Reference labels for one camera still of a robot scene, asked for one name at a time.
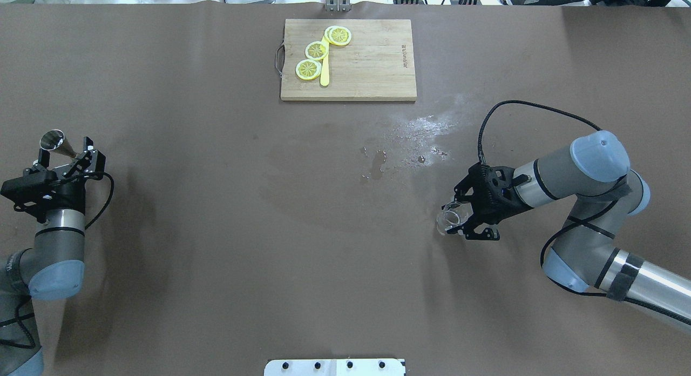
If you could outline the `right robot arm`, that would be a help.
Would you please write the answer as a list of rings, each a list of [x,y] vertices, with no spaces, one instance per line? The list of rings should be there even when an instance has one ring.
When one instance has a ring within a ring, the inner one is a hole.
[[[474,164],[442,206],[437,228],[497,241],[504,219],[570,196],[572,210],[540,253],[548,279],[572,294],[630,303],[689,330],[689,279],[614,245],[625,219],[647,207],[650,188],[610,131],[579,137],[520,167]]]

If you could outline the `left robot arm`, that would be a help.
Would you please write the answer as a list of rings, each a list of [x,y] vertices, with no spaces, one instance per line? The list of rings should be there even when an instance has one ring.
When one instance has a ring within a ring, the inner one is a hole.
[[[32,248],[2,259],[2,375],[44,370],[33,300],[67,299],[83,285],[85,184],[101,180],[106,157],[89,137],[72,149],[61,130],[42,135],[39,154],[22,176],[3,182],[2,196],[36,219]]]

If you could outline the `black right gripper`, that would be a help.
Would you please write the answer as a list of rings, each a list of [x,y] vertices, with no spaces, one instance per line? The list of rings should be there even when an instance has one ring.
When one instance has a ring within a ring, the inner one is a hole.
[[[473,214],[457,226],[466,240],[499,241],[498,223],[521,213],[513,186],[515,169],[476,163],[453,189],[453,202],[471,204]]]

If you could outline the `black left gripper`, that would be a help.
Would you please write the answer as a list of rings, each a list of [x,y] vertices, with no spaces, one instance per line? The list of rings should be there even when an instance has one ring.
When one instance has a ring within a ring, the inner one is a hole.
[[[25,212],[46,212],[49,210],[69,209],[84,212],[86,207],[85,184],[89,179],[101,180],[104,177],[105,161],[95,160],[96,149],[89,137],[83,138],[83,152],[81,162],[93,163],[80,171],[69,173],[71,166],[65,165],[49,170],[50,151],[39,149],[36,164],[24,170],[25,176],[37,175],[39,179],[49,173],[57,176],[38,187],[30,188],[27,202],[24,203]]]

